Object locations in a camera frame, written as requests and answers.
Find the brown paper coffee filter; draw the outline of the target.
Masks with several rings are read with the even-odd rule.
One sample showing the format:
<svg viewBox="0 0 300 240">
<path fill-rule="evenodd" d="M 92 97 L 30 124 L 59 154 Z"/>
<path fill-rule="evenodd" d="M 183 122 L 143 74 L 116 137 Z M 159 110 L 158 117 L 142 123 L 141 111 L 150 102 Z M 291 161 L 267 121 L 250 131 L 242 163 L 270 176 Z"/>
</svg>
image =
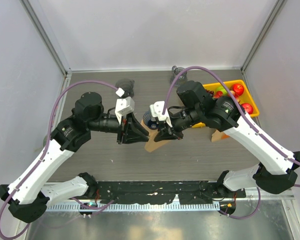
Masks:
<svg viewBox="0 0 300 240">
<path fill-rule="evenodd" d="M 157 134 L 158 134 L 157 130 L 151 130 L 149 133 L 148 142 L 146 142 L 144 146 L 144 149 L 149 153 L 163 147 L 164 145 L 170 142 L 170 140 L 162 140 L 159 142 L 155 142 L 155 137 L 157 136 Z"/>
</svg>

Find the wooden dripper ring holder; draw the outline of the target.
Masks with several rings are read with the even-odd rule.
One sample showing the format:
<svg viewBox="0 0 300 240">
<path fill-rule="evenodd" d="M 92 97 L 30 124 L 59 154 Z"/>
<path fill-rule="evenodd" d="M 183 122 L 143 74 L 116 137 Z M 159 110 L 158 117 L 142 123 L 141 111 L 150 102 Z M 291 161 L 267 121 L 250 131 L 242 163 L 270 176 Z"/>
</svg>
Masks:
<svg viewBox="0 0 300 240">
<path fill-rule="evenodd" d="M 142 127 L 147 130 L 148 132 L 150 131 L 150 129 L 148 128 L 148 126 L 144 123 L 143 120 L 141 120 L 140 124 L 142 125 Z"/>
</svg>

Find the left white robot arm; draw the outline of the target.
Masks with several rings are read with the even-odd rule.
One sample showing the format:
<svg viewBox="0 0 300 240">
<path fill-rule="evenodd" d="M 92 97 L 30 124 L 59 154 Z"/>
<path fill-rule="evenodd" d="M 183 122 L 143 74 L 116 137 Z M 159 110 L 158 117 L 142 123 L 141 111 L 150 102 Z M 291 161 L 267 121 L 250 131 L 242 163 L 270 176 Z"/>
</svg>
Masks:
<svg viewBox="0 0 300 240">
<path fill-rule="evenodd" d="M 0 185 L 0 198 L 7 201 L 10 213 L 18 220 L 32 223 L 50 206 L 74 197 L 92 199 L 98 183 L 86 173 L 46 186 L 53 173 L 91 139 L 91 132 L 114 133 L 119 144 L 147 142 L 149 133 L 135 118 L 135 102 L 128 96 L 116 101 L 115 114 L 105 113 L 102 97 L 86 92 L 75 102 L 70 117 L 62 120 L 50 134 L 45 147 L 26 171 L 13 183 Z"/>
</svg>

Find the blue glass dripper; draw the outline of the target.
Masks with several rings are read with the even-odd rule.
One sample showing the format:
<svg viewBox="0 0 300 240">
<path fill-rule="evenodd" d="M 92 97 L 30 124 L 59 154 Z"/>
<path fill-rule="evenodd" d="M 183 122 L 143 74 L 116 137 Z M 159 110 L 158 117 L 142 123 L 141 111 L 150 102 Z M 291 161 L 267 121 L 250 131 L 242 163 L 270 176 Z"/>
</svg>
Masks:
<svg viewBox="0 0 300 240">
<path fill-rule="evenodd" d="M 158 123 L 157 123 L 156 119 L 152 116 L 152 113 L 150 110 L 148 110 L 144 113 L 142 121 L 149 129 L 151 129 L 151 130 L 158 129 Z"/>
</svg>

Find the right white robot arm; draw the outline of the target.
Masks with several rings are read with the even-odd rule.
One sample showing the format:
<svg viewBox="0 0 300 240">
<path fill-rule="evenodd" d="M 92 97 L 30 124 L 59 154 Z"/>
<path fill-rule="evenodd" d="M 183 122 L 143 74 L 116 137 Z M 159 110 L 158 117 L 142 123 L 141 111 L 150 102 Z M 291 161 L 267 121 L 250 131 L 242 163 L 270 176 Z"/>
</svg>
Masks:
<svg viewBox="0 0 300 240">
<path fill-rule="evenodd" d="M 216 185 L 220 196 L 228 197 L 237 190 L 255 187 L 277 195 L 295 185 L 300 151 L 292 152 L 274 141 L 236 99 L 229 95 L 212 97 L 201 83 L 195 81 L 179 86 L 176 93 L 183 103 L 179 112 L 170 113 L 164 101 L 149 107 L 151 117 L 158 124 L 155 142 L 181 140 L 184 130 L 203 123 L 224 132 L 259 160 L 259 164 L 250 168 L 223 171 Z"/>
</svg>

